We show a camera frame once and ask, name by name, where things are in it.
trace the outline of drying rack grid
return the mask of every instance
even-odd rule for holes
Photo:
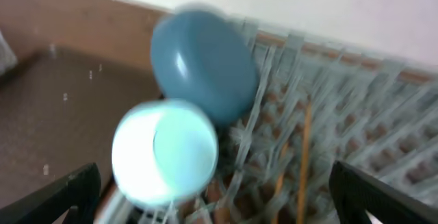
[[[292,220],[308,94],[308,222],[336,219],[328,188],[335,160],[438,207],[436,75],[298,34],[267,36],[256,23],[231,25],[259,68],[254,106],[222,136],[218,170],[205,192],[178,210],[137,211],[139,223],[257,223],[277,212]],[[274,196],[280,174],[283,187]]]

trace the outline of water droplet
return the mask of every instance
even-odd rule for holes
[[[44,175],[49,175],[49,165],[48,165],[48,164],[45,164],[45,165],[43,166],[43,168],[42,168],[42,173],[43,173]]]
[[[53,59],[56,59],[56,46],[52,43],[49,46],[49,51]]]

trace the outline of wire rack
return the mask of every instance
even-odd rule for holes
[[[183,206],[145,210],[139,223],[258,223],[277,212],[280,223],[290,223],[297,209],[307,94],[308,223],[336,219],[327,185],[335,160],[438,207],[435,74],[298,34],[267,35],[256,23],[231,24],[259,68],[254,106],[221,136],[218,170],[207,189]],[[280,156],[285,143],[289,149]],[[274,196],[279,175],[285,179]]]

